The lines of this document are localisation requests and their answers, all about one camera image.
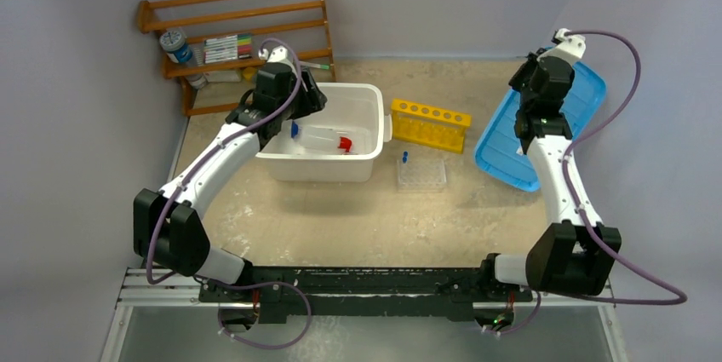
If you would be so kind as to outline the blue cap glass tube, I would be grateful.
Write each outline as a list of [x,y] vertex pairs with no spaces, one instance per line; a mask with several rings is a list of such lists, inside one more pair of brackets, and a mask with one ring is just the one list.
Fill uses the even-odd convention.
[[291,138],[292,138],[292,139],[295,139],[295,138],[298,136],[299,131],[300,131],[300,127],[299,127],[299,125],[297,124],[297,122],[296,122],[296,121],[292,121],[292,122],[291,122],[291,129],[290,129]]

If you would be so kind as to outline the red cap wash bottle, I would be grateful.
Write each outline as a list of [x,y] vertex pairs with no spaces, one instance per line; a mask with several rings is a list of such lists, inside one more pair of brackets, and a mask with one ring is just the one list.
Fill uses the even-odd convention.
[[302,126],[295,141],[308,150],[344,154],[352,150],[352,140],[329,128]]

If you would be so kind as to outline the blue plastic lid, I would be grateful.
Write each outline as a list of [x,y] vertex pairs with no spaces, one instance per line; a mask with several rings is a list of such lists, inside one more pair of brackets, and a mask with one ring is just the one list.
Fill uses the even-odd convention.
[[[577,137],[591,122],[607,95],[604,79],[579,61],[576,77],[564,99],[561,112]],[[475,164],[488,175],[524,192],[535,192],[540,184],[530,160],[523,154],[514,123],[520,95],[510,89],[497,107],[474,149]]]

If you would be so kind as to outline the white plastic bin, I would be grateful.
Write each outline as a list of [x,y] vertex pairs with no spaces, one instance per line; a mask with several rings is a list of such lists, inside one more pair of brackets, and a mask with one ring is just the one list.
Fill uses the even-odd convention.
[[324,109],[284,122],[256,157],[278,181],[367,181],[392,132],[381,91],[367,83],[318,87]]

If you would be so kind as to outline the yellow test tube rack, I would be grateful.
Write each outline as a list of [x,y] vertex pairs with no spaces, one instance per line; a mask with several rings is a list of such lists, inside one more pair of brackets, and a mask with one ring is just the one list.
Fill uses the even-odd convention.
[[401,99],[392,100],[391,120],[394,139],[457,154],[472,124],[469,114]]

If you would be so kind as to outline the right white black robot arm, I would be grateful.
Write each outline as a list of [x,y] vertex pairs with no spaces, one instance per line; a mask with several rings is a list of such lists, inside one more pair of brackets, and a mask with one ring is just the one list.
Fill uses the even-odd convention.
[[562,113],[576,72],[566,60],[528,54],[509,85],[519,94],[513,134],[540,184],[547,229],[529,252],[495,254],[478,276],[480,293],[497,300],[512,285],[567,296],[600,294],[622,245],[618,229],[604,225],[589,203],[569,152],[572,131]]

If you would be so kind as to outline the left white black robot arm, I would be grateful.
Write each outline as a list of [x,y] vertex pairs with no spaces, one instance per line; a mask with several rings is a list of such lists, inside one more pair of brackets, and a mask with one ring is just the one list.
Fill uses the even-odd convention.
[[210,243],[202,219],[238,170],[281,132],[287,121],[324,109],[326,95],[309,68],[298,72],[269,62],[226,116],[219,133],[176,178],[157,191],[142,189],[133,202],[133,250],[151,266],[221,282],[232,301],[251,296],[250,262]]

